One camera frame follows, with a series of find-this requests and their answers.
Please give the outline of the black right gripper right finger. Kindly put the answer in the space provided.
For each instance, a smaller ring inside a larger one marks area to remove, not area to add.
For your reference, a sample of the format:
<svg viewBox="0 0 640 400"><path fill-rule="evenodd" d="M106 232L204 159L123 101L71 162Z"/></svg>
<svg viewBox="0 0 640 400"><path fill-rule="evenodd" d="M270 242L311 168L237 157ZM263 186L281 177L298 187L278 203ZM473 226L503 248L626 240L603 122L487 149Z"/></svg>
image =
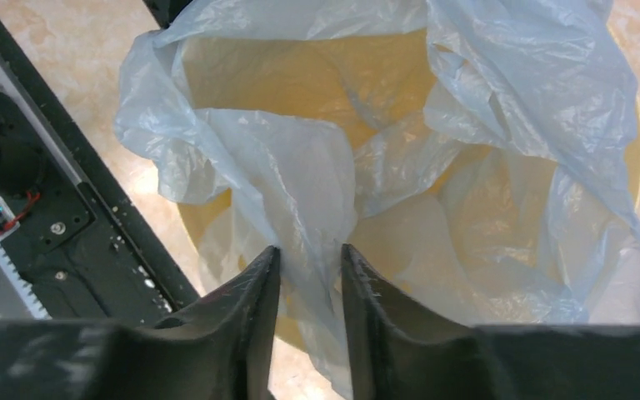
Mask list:
<svg viewBox="0 0 640 400"><path fill-rule="evenodd" d="M464 326L342 247L356 399L640 399L640 326Z"/></svg>

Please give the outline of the blue plastic trash bag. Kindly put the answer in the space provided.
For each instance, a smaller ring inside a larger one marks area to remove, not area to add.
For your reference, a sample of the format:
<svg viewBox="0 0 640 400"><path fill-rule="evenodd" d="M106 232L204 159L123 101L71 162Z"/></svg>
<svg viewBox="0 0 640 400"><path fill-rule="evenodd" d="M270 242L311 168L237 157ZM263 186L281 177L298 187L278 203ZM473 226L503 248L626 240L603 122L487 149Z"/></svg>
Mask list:
<svg viewBox="0 0 640 400"><path fill-rule="evenodd" d="M347 399L640 399L637 80L609 1L194 1L123 61L115 133L262 248Z"/></svg>

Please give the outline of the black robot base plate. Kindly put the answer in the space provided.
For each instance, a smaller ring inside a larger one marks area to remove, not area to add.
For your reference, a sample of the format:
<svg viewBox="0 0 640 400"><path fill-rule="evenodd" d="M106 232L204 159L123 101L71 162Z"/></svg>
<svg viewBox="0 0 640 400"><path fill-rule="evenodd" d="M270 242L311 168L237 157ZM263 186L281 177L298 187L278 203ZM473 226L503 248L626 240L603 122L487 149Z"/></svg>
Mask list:
<svg viewBox="0 0 640 400"><path fill-rule="evenodd" d="M1 21L0 197L20 224L2 246L50 318L148 325L197 300Z"/></svg>

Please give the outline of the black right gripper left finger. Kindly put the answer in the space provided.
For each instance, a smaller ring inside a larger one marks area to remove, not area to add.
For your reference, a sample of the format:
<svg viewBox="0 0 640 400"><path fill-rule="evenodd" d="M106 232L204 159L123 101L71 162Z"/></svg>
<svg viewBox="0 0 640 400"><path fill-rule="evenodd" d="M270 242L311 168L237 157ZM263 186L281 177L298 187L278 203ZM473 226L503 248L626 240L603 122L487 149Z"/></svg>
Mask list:
<svg viewBox="0 0 640 400"><path fill-rule="evenodd" d="M0 321L0 399L269 399L281 254L151 327Z"/></svg>

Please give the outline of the yellow plastic trash bin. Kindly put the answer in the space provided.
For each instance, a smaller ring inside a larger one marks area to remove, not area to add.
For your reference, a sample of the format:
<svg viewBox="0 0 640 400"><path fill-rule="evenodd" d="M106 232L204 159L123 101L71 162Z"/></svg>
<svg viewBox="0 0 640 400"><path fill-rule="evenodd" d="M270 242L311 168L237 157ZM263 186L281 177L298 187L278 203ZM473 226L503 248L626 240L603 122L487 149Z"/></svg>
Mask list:
<svg viewBox="0 0 640 400"><path fill-rule="evenodd" d="M640 324L636 84L604 29L194 38L182 65L232 159L208 275L278 245L315 358L347 352L344 243L456 323Z"/></svg>

